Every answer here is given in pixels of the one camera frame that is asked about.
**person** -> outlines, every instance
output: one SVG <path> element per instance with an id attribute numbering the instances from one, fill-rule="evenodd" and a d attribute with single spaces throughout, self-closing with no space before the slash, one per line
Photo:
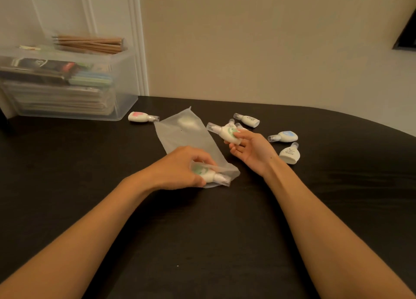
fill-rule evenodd
<path id="1" fill-rule="evenodd" d="M 279 159 L 260 134 L 236 132 L 231 153 L 262 176 L 280 204 L 321 298 L 412 298 L 400 278 Z M 0 298 L 81 298 L 121 228 L 152 192 L 205 185 L 191 161 L 216 163 L 179 147 L 126 177 L 96 207 L 0 284 Z"/>

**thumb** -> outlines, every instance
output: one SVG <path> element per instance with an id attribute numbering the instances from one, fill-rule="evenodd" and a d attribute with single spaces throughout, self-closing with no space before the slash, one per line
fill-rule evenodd
<path id="1" fill-rule="evenodd" d="M 194 179 L 192 182 L 192 186 L 194 187 L 203 187 L 206 184 L 206 181 L 202 176 L 199 176 L 197 174 L 194 174 Z"/>
<path id="2" fill-rule="evenodd" d="M 242 138 L 242 139 L 247 139 L 247 140 L 252 140 L 255 136 L 255 133 L 253 133 L 252 131 L 236 131 L 234 132 L 234 136 L 237 138 Z"/>

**correction fluid bottle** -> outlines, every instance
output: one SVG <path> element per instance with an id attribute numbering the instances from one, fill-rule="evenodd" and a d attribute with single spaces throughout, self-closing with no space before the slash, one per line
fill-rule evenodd
<path id="1" fill-rule="evenodd" d="M 226 125 L 226 127 L 237 128 L 235 123 L 236 121 L 232 118 L 228 121 L 228 124 Z"/>
<path id="2" fill-rule="evenodd" d="M 142 113 L 142 112 L 131 112 L 128 115 L 128 120 L 130 122 L 139 122 L 139 123 L 158 122 L 159 117 L 154 116 L 154 115 L 147 115 L 146 113 Z"/>
<path id="3" fill-rule="evenodd" d="M 293 143 L 290 147 L 287 147 L 280 152 L 279 158 L 282 159 L 287 164 L 297 163 L 297 161 L 300 158 L 298 147 L 299 147 L 298 143 Z"/>
<path id="4" fill-rule="evenodd" d="M 277 135 L 267 138 L 269 142 L 281 141 L 283 143 L 292 143 L 297 140 L 297 135 L 293 131 L 281 131 Z"/>
<path id="5" fill-rule="evenodd" d="M 206 183 L 214 182 L 225 186 L 230 186 L 231 184 L 231 177 L 222 173 L 216 173 L 214 170 L 201 165 L 194 165 L 192 167 L 192 172 L 201 176 Z"/>
<path id="6" fill-rule="evenodd" d="M 247 116 L 247 115 L 241 115 L 241 114 L 235 113 L 234 118 L 239 119 L 244 124 L 250 127 L 257 127 L 260 124 L 260 121 L 258 119 L 251 117 L 251 116 Z"/>
<path id="7" fill-rule="evenodd" d="M 243 127 L 240 123 L 236 123 L 236 128 L 239 129 L 240 131 L 247 131 L 248 129 Z"/>
<path id="8" fill-rule="evenodd" d="M 220 137 L 229 143 L 239 145 L 241 143 L 241 139 L 234 136 L 234 133 L 238 131 L 236 128 L 227 127 L 227 126 L 219 126 L 213 123 L 208 123 L 207 129 L 213 133 L 219 134 Z"/>

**storage bin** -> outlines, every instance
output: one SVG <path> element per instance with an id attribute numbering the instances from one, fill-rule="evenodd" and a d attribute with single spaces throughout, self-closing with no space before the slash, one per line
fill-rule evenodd
<path id="1" fill-rule="evenodd" d="M 117 121 L 137 101 L 134 52 L 0 49 L 0 86 L 23 116 Z"/>

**plastic pouch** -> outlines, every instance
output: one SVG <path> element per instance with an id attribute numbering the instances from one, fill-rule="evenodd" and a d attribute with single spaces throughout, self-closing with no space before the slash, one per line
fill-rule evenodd
<path id="1" fill-rule="evenodd" d="M 156 133 L 166 153 L 169 154 L 180 146 L 191 146 L 208 152 L 218 165 L 218 172 L 231 177 L 234 180 L 240 175 L 236 166 L 228 163 L 217 144 L 206 130 L 201 119 L 187 108 L 160 122 L 154 123 Z M 218 186 L 216 183 L 208 183 L 205 188 Z"/>

